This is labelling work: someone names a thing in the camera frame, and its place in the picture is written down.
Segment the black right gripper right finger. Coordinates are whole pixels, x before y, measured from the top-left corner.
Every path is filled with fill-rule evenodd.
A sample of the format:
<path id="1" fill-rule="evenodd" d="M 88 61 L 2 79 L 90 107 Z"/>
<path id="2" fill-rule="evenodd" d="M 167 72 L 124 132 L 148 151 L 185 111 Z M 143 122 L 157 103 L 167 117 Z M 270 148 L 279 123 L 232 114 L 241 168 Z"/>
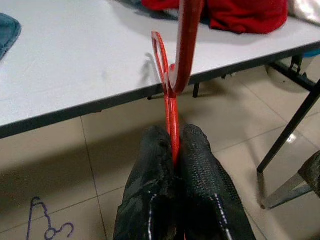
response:
<path id="1" fill-rule="evenodd" d="M 236 187 L 200 127 L 184 126 L 180 150 L 188 240 L 254 240 Z"/>

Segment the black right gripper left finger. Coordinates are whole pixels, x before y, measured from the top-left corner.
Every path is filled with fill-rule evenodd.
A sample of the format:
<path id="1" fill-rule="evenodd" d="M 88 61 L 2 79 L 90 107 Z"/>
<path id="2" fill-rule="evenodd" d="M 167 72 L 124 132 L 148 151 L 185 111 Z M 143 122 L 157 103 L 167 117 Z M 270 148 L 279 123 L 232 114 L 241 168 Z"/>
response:
<path id="1" fill-rule="evenodd" d="M 162 127 L 151 126 L 143 133 L 117 210 L 113 239 L 183 239 L 171 139 Z"/>

